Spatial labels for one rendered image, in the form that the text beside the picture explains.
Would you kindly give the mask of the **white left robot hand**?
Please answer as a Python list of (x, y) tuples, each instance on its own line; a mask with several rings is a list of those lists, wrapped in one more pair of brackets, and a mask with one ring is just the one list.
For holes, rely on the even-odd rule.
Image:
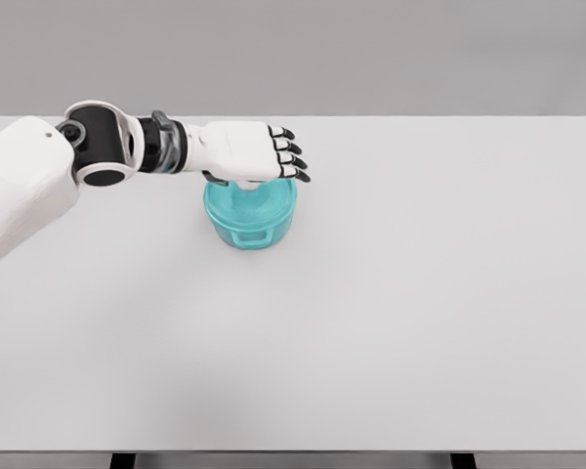
[(295, 134), (263, 121), (218, 121), (198, 134), (196, 167), (217, 180), (266, 183), (275, 179), (296, 179), (308, 183), (308, 164)]

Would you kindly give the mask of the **teal pot lid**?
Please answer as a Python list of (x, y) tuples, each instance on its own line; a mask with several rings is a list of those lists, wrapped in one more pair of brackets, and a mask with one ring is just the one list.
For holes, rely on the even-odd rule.
[(297, 203), (297, 186), (291, 179), (275, 179), (244, 190), (236, 183), (227, 186), (207, 183), (203, 202), (211, 221), (221, 228), (257, 231), (282, 224)]

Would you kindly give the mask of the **teal pot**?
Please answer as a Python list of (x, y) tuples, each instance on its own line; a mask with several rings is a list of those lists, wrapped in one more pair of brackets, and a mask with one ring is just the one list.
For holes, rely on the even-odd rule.
[(264, 249), (280, 242), (291, 227), (296, 205), (296, 197), (204, 198), (206, 214), (217, 235), (241, 250)]

